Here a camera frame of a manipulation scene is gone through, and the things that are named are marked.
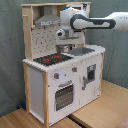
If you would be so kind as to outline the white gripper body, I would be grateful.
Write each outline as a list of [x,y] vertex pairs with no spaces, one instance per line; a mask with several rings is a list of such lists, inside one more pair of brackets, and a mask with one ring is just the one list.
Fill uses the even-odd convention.
[[72,44],[77,39],[78,36],[71,35],[70,31],[67,29],[59,29],[56,32],[56,41],[58,45]]

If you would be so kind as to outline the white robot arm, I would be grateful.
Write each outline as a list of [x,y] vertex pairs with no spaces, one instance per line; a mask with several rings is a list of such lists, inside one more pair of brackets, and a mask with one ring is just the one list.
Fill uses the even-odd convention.
[[113,12],[105,18],[88,18],[85,10],[65,7],[60,12],[61,28],[56,32],[58,45],[82,44],[85,29],[128,30],[128,12]]

